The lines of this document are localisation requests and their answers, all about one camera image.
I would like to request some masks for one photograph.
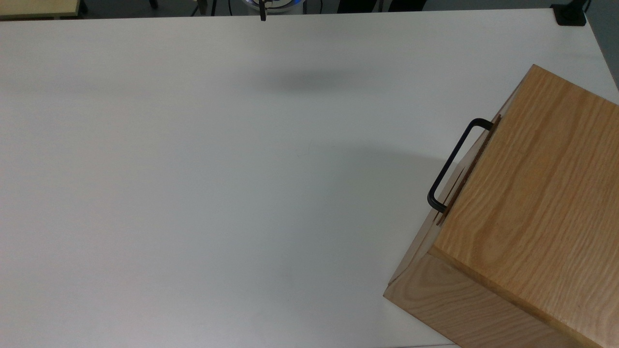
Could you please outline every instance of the wooden box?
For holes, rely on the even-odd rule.
[[[384,296],[463,348],[618,348],[619,106],[533,66],[484,126]]]

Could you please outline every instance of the wooden panel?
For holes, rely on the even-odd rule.
[[[384,296],[462,347],[579,347],[429,254],[407,268]]]
[[[77,15],[79,0],[0,0],[0,18]]]
[[[619,347],[619,107],[534,66],[432,254],[588,347]]]

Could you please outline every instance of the black metal handle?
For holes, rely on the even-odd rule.
[[[494,126],[494,124],[492,122],[488,121],[488,120],[483,119],[483,118],[476,118],[476,119],[474,119],[473,121],[471,121],[469,123],[469,125],[464,130],[464,133],[460,137],[460,140],[458,140],[458,143],[456,144],[456,147],[451,152],[451,155],[449,155],[449,158],[447,159],[447,162],[445,162],[445,165],[443,166],[443,169],[441,169],[441,172],[438,173],[438,177],[434,181],[434,184],[432,184],[432,187],[430,188],[430,192],[428,192],[428,203],[430,203],[430,206],[432,208],[436,209],[437,211],[439,211],[441,213],[445,212],[445,210],[447,209],[447,206],[445,206],[443,203],[439,202],[434,197],[434,195],[436,193],[436,189],[438,188],[438,185],[443,180],[443,177],[445,176],[445,173],[447,173],[447,170],[449,169],[449,166],[451,165],[451,163],[454,161],[454,158],[456,158],[456,154],[458,153],[458,151],[460,151],[460,148],[462,147],[462,144],[466,140],[466,137],[469,135],[470,130],[473,129],[473,127],[475,127],[475,126],[482,127],[483,129],[486,129],[486,130],[489,131],[489,130],[491,130],[492,126]]]

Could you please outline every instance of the box lid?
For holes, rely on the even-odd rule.
[[[619,347],[619,106],[533,66],[430,253],[587,347]]]

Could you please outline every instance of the floor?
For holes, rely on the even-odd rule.
[[[152,9],[148,0],[86,0],[89,11],[83,18],[189,17],[196,8],[193,0],[158,1],[159,8]],[[248,15],[248,7],[242,1],[219,0],[215,15]],[[208,3],[207,13],[210,14],[213,0]],[[338,3],[339,0],[308,0],[308,13],[319,13],[321,4],[322,13],[336,13]],[[385,0],[384,8],[389,8],[390,3],[391,0]],[[567,3],[567,0],[428,0],[424,11],[548,8],[553,3]],[[619,87],[619,1],[593,0],[587,17]]]

